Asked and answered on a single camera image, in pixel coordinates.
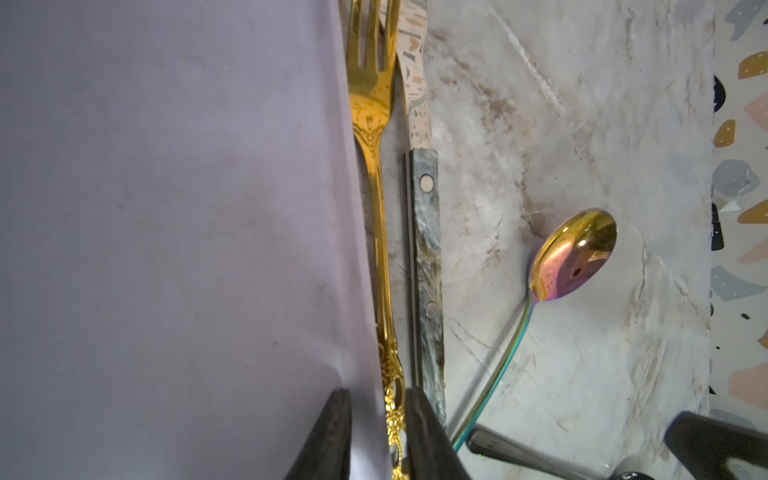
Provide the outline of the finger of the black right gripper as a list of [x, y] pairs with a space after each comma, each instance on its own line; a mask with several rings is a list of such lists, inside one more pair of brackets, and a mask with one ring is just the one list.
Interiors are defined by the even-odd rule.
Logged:
[[694, 479], [736, 479], [730, 460], [767, 469], [765, 433], [692, 412], [674, 418], [664, 444]]

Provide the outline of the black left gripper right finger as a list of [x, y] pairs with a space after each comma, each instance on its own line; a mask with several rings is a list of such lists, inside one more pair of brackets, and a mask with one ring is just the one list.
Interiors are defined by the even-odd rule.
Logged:
[[405, 421], [411, 479], [471, 479], [432, 405], [418, 387], [406, 391]]

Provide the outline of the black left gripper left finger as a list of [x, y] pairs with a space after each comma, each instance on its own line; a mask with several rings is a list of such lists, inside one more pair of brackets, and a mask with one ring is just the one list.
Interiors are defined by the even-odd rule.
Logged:
[[347, 480], [351, 440], [351, 392], [337, 388], [329, 395], [285, 480]]

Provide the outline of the grey marbled handle fork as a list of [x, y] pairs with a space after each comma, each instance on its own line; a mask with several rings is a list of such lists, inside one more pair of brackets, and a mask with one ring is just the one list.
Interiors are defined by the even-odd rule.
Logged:
[[424, 49], [428, 33], [425, 1], [400, 3], [396, 56], [402, 81], [409, 150], [404, 156], [406, 231], [412, 326], [413, 383], [446, 424], [445, 348], [442, 298], [438, 154]]

